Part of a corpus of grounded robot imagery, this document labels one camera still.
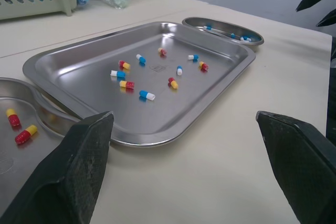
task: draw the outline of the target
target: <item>capsule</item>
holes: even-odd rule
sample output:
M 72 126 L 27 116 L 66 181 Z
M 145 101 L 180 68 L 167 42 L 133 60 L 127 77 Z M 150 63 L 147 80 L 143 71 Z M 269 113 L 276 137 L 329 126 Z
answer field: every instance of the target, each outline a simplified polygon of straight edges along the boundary
M 205 71 L 208 71 L 209 69 L 209 66 L 202 61 L 200 61 L 199 66 Z
M 8 117 L 9 123 L 11 124 L 12 127 L 20 125 L 20 119 L 17 116 L 15 110 L 13 109 L 8 109 L 6 110 L 6 115 Z
M 126 69 L 130 69 L 131 68 L 131 65 L 128 64 L 127 62 L 123 61 L 123 60 L 119 60 L 119 66 L 123 67 L 123 68 L 126 68 Z
M 131 81 L 120 81 L 119 85 L 122 88 L 134 89 L 134 82 Z
M 37 132 L 37 127 L 35 125 L 29 126 L 27 129 L 18 134 L 15 138 L 16 144 L 25 143 L 32 135 Z
M 137 59 L 139 60 L 139 62 L 141 62 L 141 63 L 146 63 L 146 59 L 145 58 L 143 58 L 141 55 L 136 55 L 137 57 Z
M 111 76 L 125 78 L 126 74 L 123 71 L 111 71 Z
M 251 41 L 252 41 L 251 38 L 246 37 L 246 36 L 241 37 L 240 40 L 241 40 L 241 41 L 244 41 L 244 42 L 251 42 Z
M 148 93 L 147 91 L 141 90 L 139 95 L 143 98 L 153 101 L 155 99 L 155 94 Z
M 181 75 L 182 75 L 182 67 L 181 67 L 181 66 L 178 66 L 178 67 L 177 67 L 177 75 L 178 75 L 178 76 L 181 76 Z
M 175 79 L 174 78 L 169 78 L 168 79 L 168 81 L 169 81 L 169 84 L 174 88 L 174 89 L 178 89 L 179 88 L 179 85 L 177 84 L 177 82 L 175 81 Z
M 199 56 L 198 55 L 189 55 L 188 60 L 198 60 Z
M 158 49 L 158 52 L 160 53 L 160 54 L 162 54 L 162 55 L 164 55 L 164 56 L 166 56 L 167 55 L 167 51 L 166 50 L 164 50 L 163 48 L 159 48 Z

